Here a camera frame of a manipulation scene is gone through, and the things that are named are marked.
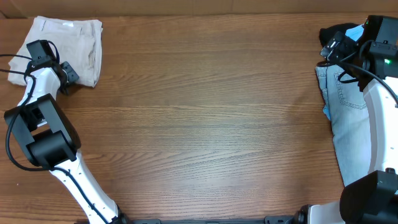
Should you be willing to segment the beige khaki shorts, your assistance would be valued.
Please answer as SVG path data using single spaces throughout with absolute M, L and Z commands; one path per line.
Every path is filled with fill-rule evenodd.
M 22 47 L 9 62 L 10 69 L 23 72 L 30 53 L 26 45 L 35 40 L 53 42 L 60 54 L 61 62 L 68 62 L 77 72 L 80 85 L 95 87 L 102 63 L 102 22 L 99 20 L 66 21 L 38 16 L 25 38 Z

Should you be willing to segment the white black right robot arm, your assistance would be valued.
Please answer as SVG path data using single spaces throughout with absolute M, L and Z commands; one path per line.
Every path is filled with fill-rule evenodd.
M 315 68 L 331 121 L 344 189 L 340 199 L 305 205 L 292 223 L 397 222 L 397 19 L 319 32 Z

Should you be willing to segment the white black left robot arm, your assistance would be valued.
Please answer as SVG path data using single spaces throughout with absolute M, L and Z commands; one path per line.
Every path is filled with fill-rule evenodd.
M 49 40 L 27 44 L 30 53 L 22 72 L 26 89 L 19 104 L 5 112 L 5 148 L 9 160 L 30 172 L 49 171 L 71 193 L 88 223 L 129 223 L 128 217 L 100 187 L 84 162 L 76 129 L 56 102 L 57 93 L 67 94 L 78 74 Z M 18 163 L 10 149 L 14 136 L 31 167 Z

